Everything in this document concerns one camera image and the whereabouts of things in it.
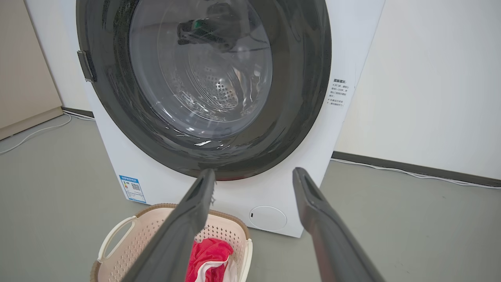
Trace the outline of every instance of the power cord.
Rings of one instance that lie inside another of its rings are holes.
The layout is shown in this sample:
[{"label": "power cord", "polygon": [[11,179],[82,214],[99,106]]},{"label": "power cord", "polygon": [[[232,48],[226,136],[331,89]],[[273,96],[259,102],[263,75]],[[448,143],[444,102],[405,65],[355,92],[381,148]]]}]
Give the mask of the power cord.
[{"label": "power cord", "polygon": [[12,148],[10,148],[10,149],[7,149],[7,150],[5,150],[5,151],[1,151],[1,152],[0,152],[0,155],[3,155],[3,154],[5,154],[5,153],[7,153],[7,152],[10,152],[10,151],[14,150],[15,148],[17,148],[17,147],[19,147],[21,144],[23,144],[26,140],[28,140],[28,138],[30,138],[31,136],[33,136],[33,135],[35,135],[35,134],[37,134],[37,133],[39,133],[39,132],[41,132],[41,131],[48,130],[48,129],[51,129],[51,128],[58,128],[58,127],[62,127],[62,126],[64,126],[64,125],[69,124],[69,123],[70,123],[70,121],[71,121],[71,119],[72,119],[72,117],[75,117],[75,118],[78,118],[78,119],[81,119],[81,120],[95,120],[95,119],[93,119],[93,118],[91,118],[91,117],[88,117],[88,116],[85,116],[85,115],[81,115],[81,114],[77,114],[77,113],[73,113],[73,112],[68,112],[68,111],[65,111],[65,110],[63,110],[63,113],[64,113],[64,115],[67,115],[67,116],[69,116],[69,117],[70,117],[70,119],[69,119],[68,121],[65,121],[63,124],[60,124],[60,125],[50,126],[50,127],[46,127],[46,128],[42,128],[42,129],[40,129],[40,130],[37,130],[37,131],[35,131],[34,133],[32,133],[32,134],[30,134],[30,135],[26,136],[26,137],[25,137],[25,138],[24,138],[21,142],[19,142],[19,143],[18,143],[17,145],[15,145],[14,147],[12,147]]},{"label": "power cord", "polygon": [[437,180],[446,181],[446,182],[453,183],[453,184],[460,185],[460,186],[475,186],[475,187],[482,187],[482,188],[488,188],[488,189],[501,190],[501,187],[493,187],[493,186],[480,185],[480,184],[475,184],[475,183],[470,183],[470,182],[465,182],[465,181],[452,180],[452,179],[440,178],[440,177],[435,177],[435,176],[428,176],[428,175],[423,175],[423,174],[418,174],[418,173],[407,172],[407,171],[399,170],[399,169],[382,168],[382,167],[377,167],[377,166],[373,166],[373,165],[356,163],[356,162],[351,162],[351,161],[346,161],[346,160],[340,160],[340,159],[331,159],[331,161],[335,161],[335,162],[343,163],[343,164],[349,164],[349,165],[357,165],[357,166],[370,167],[370,168],[377,169],[377,170],[382,170],[382,171],[394,171],[394,172],[405,173],[405,174],[408,174],[410,176],[417,177],[419,179],[437,179]]}]

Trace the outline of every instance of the plastic laundry basket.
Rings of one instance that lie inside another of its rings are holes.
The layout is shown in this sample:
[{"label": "plastic laundry basket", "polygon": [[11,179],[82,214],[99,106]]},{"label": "plastic laundry basket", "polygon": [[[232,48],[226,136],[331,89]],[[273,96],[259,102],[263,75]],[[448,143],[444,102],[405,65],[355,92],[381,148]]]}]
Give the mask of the plastic laundry basket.
[{"label": "plastic laundry basket", "polygon": [[[97,261],[92,265],[90,281],[119,282],[175,207],[174,204],[153,205],[113,227],[101,245]],[[132,222],[129,230],[105,256],[113,236],[129,222]],[[244,282],[247,279],[253,251],[247,226],[234,216],[210,210],[204,229],[194,240],[200,243],[205,238],[224,240],[232,246],[233,254],[229,258],[236,263],[237,281]]]}]

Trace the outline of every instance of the gray floor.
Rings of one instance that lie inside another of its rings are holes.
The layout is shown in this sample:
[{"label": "gray floor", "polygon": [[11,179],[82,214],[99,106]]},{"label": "gray floor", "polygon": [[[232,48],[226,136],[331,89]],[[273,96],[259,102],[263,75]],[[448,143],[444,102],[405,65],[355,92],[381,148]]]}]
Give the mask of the gray floor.
[{"label": "gray floor", "polygon": [[[88,281],[108,231],[145,208],[125,200],[93,121],[0,156],[0,185],[1,281]],[[334,162],[321,188],[387,281],[501,281],[501,191]],[[320,280],[307,233],[251,236],[247,281]]]}]

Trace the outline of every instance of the white cloth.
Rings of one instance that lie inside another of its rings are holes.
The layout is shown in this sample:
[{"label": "white cloth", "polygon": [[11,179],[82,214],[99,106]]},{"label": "white cloth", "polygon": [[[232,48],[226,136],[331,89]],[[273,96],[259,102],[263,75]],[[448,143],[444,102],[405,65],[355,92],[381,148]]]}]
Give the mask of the white cloth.
[{"label": "white cloth", "polygon": [[226,265],[222,282],[237,282],[238,274],[236,271],[236,263],[231,259],[228,259],[227,261],[208,261],[202,264],[202,266],[198,269],[195,282],[205,282],[205,273],[207,270],[211,267],[218,267],[221,264]]},{"label": "white cloth", "polygon": [[236,262],[230,259],[228,261],[228,265],[226,266],[226,270],[224,271],[222,282],[237,282],[237,279],[238,274],[236,273]]}]

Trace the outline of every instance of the front-load washing machine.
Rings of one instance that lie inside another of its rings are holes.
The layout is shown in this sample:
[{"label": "front-load washing machine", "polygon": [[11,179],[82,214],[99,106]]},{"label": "front-load washing machine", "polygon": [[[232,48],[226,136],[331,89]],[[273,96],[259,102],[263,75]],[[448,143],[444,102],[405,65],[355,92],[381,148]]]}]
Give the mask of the front-load washing machine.
[{"label": "front-load washing machine", "polygon": [[125,197],[300,237],[292,171],[320,185],[384,0],[80,0],[78,56]]}]

